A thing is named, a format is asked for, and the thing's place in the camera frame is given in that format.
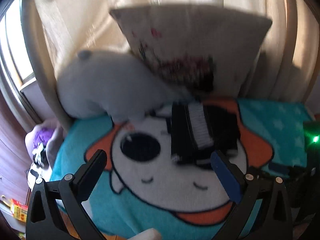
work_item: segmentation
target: purple cloth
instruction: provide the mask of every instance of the purple cloth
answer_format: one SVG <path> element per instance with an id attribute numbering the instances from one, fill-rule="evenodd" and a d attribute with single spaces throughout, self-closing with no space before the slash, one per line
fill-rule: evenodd
<path id="1" fill-rule="evenodd" d="M 40 143 L 43 143 L 44 146 L 47 145 L 49 139 L 52 137 L 54 129 L 51 128 L 42 128 L 38 131 L 33 139 L 33 148 L 38 148 Z"/>

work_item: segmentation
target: glowing green led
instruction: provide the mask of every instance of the glowing green led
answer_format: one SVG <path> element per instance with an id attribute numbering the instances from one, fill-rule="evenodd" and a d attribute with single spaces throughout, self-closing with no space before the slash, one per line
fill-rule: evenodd
<path id="1" fill-rule="evenodd" d="M 319 141 L 319 136 L 314 136 L 313 142 L 317 142 L 317 141 Z"/>

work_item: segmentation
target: orange cartoon ear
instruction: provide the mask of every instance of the orange cartoon ear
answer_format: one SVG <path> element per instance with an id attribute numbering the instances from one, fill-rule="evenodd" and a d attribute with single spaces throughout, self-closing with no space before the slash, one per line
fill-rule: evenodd
<path id="1" fill-rule="evenodd" d="M 219 106 L 226 109 L 229 113 L 237 115 L 238 127 L 241 134 L 240 141 L 247 153 L 249 166 L 260 168 L 273 158 L 272 146 L 243 125 L 239 106 L 234 99 L 208 99 L 203 104 Z"/>
<path id="2" fill-rule="evenodd" d="M 104 150 L 107 153 L 107 165 L 105 170 L 111 171 L 112 165 L 110 161 L 110 152 L 112 147 L 113 139 L 115 138 L 117 132 L 123 125 L 115 124 L 110 132 L 108 132 L 101 139 L 92 144 L 89 149 L 84 154 L 84 160 L 87 162 L 94 155 L 97 150 Z"/>

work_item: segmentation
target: beige throw pillow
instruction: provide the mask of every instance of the beige throw pillow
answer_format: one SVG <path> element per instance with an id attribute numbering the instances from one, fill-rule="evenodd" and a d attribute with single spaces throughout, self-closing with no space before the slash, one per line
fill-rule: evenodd
<path id="1" fill-rule="evenodd" d="M 272 21 L 212 5 L 110 11 L 153 73 L 192 90 L 236 97 Z"/>

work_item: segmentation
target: silver screw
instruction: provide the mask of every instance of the silver screw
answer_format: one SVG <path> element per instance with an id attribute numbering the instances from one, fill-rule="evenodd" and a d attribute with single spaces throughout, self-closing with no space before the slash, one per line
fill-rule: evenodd
<path id="1" fill-rule="evenodd" d="M 253 175 L 251 175 L 251 174 L 246 174 L 246 175 L 245 175 L 245 179 L 246 179 L 246 180 L 253 180 L 254 177 L 253 177 Z"/>
<path id="2" fill-rule="evenodd" d="M 64 176 L 65 180 L 71 180 L 72 179 L 72 174 L 67 174 L 66 176 Z"/>
<path id="3" fill-rule="evenodd" d="M 36 179 L 36 184 L 40 184 L 42 182 L 42 178 Z"/>
<path id="4" fill-rule="evenodd" d="M 283 182 L 283 180 L 280 177 L 276 177 L 276 182 L 281 184 Z"/>

